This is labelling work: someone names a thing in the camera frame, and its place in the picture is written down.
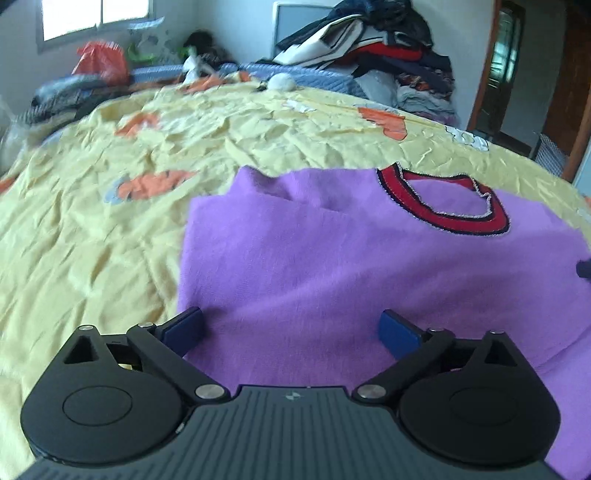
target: red collar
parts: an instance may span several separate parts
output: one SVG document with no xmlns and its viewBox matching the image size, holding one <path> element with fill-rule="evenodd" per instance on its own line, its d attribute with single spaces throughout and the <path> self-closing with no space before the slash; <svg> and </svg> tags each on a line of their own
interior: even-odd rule
<svg viewBox="0 0 591 480">
<path fill-rule="evenodd" d="M 408 213 L 437 228 L 461 235 L 500 235 L 509 231 L 509 217 L 507 217 L 495 192 L 468 175 L 433 177 L 404 170 L 398 163 L 395 163 L 383 170 L 378 170 L 378 178 L 392 200 Z M 417 192 L 408 184 L 409 180 L 440 180 L 461 185 L 485 199 L 488 204 L 488 212 L 482 216 L 435 212 L 429 205 L 423 203 Z"/>
</svg>

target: yellow bedsheet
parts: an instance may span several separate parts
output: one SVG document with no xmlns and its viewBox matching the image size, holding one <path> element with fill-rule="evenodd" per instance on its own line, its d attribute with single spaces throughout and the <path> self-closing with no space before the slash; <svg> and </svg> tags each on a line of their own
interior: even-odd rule
<svg viewBox="0 0 591 480">
<path fill-rule="evenodd" d="M 193 96 L 166 88 L 109 102 L 13 168 L 21 174 L 0 197 L 1 480 L 33 461 L 20 407 L 75 328 L 91 323 L 105 334 L 124 333 L 175 315 L 189 199 L 224 193 L 240 166 L 277 176 L 399 161 L 419 172 L 465 172 L 546 203 L 591 242 L 591 225 L 577 213 L 583 199 L 531 160 L 494 145 L 485 153 L 461 145 L 443 126 L 413 115 L 406 115 L 408 137 L 392 140 L 361 118 L 357 98 L 254 88 L 244 83 Z M 315 111 L 284 106 L 288 98 Z M 139 111 L 159 113 L 161 128 L 135 138 L 113 134 Z M 105 202 L 117 179 L 165 170 L 197 174 L 150 200 Z"/>
</svg>

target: small logo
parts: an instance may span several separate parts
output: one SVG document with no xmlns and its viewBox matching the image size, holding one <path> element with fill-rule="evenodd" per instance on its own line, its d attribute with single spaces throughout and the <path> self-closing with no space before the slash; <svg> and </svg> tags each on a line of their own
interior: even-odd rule
<svg viewBox="0 0 591 480">
<path fill-rule="evenodd" d="M 301 395 L 298 392 L 291 392 L 287 394 L 285 397 L 289 401 L 297 401 L 301 398 Z"/>
</svg>

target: orange patch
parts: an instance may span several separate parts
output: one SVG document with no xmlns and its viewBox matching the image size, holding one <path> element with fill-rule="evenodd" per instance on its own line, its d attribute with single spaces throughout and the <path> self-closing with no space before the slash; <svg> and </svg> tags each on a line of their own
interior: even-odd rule
<svg viewBox="0 0 591 480">
<path fill-rule="evenodd" d="M 115 132 L 115 135 L 121 137 L 134 137 L 137 133 L 145 127 L 158 128 L 160 118 L 156 113 L 143 113 L 140 112 L 134 115 L 129 122 L 127 122 L 122 128 Z"/>
<path fill-rule="evenodd" d="M 251 76 L 248 72 L 244 71 L 244 70 L 240 70 L 238 72 L 238 77 L 240 78 L 240 81 L 242 83 L 244 82 L 250 82 L 251 81 Z"/>
<path fill-rule="evenodd" d="M 117 196 L 121 200 L 147 200 L 174 190 L 194 175 L 194 172 L 184 170 L 147 173 L 123 182 L 117 189 Z"/>
<path fill-rule="evenodd" d="M 358 107 L 357 110 L 366 120 L 384 127 L 384 135 L 386 135 L 386 137 L 398 141 L 404 140 L 407 137 L 408 132 L 406 130 L 403 116 L 363 106 Z"/>
<path fill-rule="evenodd" d="M 16 182 L 17 177 L 11 177 L 9 179 L 0 180 L 0 195 L 7 192 L 10 187 Z"/>
<path fill-rule="evenodd" d="M 190 85 L 184 86 L 181 90 L 184 91 L 185 94 L 189 93 L 196 93 L 196 92 L 205 92 L 205 90 L 209 90 L 210 88 L 219 87 L 220 85 L 224 85 L 226 81 L 221 79 L 217 75 L 210 75 L 209 77 L 204 77 L 199 80 L 195 80 Z"/>
</svg>

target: white ball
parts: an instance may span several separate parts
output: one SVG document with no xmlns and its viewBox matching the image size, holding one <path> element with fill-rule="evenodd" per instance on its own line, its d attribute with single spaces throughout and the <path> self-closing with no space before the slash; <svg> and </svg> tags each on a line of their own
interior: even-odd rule
<svg viewBox="0 0 591 480">
<path fill-rule="evenodd" d="M 297 84 L 289 73 L 278 73 L 270 78 L 267 88 L 280 92 L 293 92 L 297 88 Z"/>
</svg>

